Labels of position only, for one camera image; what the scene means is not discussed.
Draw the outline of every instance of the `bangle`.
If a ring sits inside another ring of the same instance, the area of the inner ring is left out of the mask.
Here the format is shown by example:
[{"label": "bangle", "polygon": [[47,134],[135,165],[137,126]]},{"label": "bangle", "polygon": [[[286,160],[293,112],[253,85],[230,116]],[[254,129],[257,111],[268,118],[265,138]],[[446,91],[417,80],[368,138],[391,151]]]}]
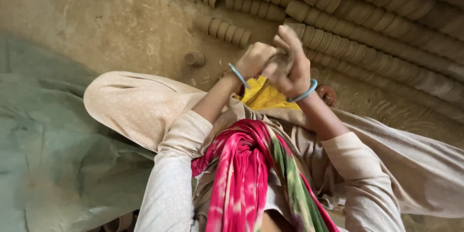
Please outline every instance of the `bangle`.
[{"label": "bangle", "polygon": [[301,94],[300,96],[298,96],[297,98],[287,98],[287,102],[288,103],[293,103],[293,102],[297,102],[299,100],[301,100],[302,98],[306,98],[311,92],[313,92],[317,87],[317,81],[312,79],[311,80],[311,86],[310,86],[310,89],[307,90],[305,93]]},{"label": "bangle", "polygon": [[229,67],[232,69],[232,71],[235,73],[235,75],[243,82],[243,85],[245,85],[245,88],[250,89],[250,85],[245,81],[245,79],[240,75],[239,71],[235,68],[232,63],[229,63]]}]

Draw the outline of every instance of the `white sleeve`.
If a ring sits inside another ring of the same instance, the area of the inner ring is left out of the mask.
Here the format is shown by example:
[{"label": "white sleeve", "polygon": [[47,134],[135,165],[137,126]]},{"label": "white sleeve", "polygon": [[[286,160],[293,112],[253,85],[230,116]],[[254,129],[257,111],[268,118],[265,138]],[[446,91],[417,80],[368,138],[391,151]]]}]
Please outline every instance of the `white sleeve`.
[{"label": "white sleeve", "polygon": [[190,164],[211,129],[211,123],[194,111],[173,122],[158,146],[135,232],[190,231],[194,216]]},{"label": "white sleeve", "polygon": [[356,232],[404,232],[398,201],[380,159],[350,132],[322,141],[338,173],[345,179],[345,229]]}]

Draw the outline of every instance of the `pink tie-dye scarf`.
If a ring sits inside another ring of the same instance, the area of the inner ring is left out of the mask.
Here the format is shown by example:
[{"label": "pink tie-dye scarf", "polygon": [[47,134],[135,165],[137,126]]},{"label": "pink tie-dye scarf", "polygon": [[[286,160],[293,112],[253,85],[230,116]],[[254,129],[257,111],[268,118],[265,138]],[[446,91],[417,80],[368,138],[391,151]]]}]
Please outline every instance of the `pink tie-dye scarf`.
[{"label": "pink tie-dye scarf", "polygon": [[260,120],[239,120],[221,132],[205,155],[192,161],[193,176],[219,160],[206,232],[258,232],[264,213],[267,175],[274,168],[297,232],[337,232],[285,141]]}]

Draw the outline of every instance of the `ground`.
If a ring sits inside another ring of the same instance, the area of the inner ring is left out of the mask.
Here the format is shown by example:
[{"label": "ground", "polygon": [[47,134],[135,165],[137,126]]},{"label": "ground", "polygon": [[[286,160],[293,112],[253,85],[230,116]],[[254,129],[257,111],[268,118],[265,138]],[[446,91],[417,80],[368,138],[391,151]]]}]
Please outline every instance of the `ground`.
[{"label": "ground", "polygon": [[[270,42],[277,23],[198,0],[0,0],[0,28],[64,54],[99,73],[159,75],[207,91],[243,49],[192,27],[205,14],[250,29],[253,41]],[[189,51],[206,56],[203,68],[183,62]],[[314,66],[312,76],[337,92],[337,107],[388,126],[463,148],[463,125],[422,105]],[[461,219],[405,215],[409,231],[448,231]]]}]

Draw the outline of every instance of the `beige trousers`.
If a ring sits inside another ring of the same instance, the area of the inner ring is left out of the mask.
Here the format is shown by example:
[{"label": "beige trousers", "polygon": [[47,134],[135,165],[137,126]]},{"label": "beige trousers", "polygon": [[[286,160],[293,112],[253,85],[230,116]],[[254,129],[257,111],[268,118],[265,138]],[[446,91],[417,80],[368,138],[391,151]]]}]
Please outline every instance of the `beige trousers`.
[{"label": "beige trousers", "polygon": [[[129,72],[101,75],[87,89],[84,104],[97,121],[137,144],[157,152],[158,144],[183,112],[205,95],[166,78]],[[390,176],[401,212],[438,217],[464,217],[464,151],[437,140],[403,132],[369,118],[334,109],[336,115],[369,146]],[[198,152],[223,129],[240,119],[271,121],[292,143],[305,164],[318,195],[327,205],[343,197],[343,182],[328,161],[311,123],[301,111],[265,109],[258,112],[231,98]]]}]

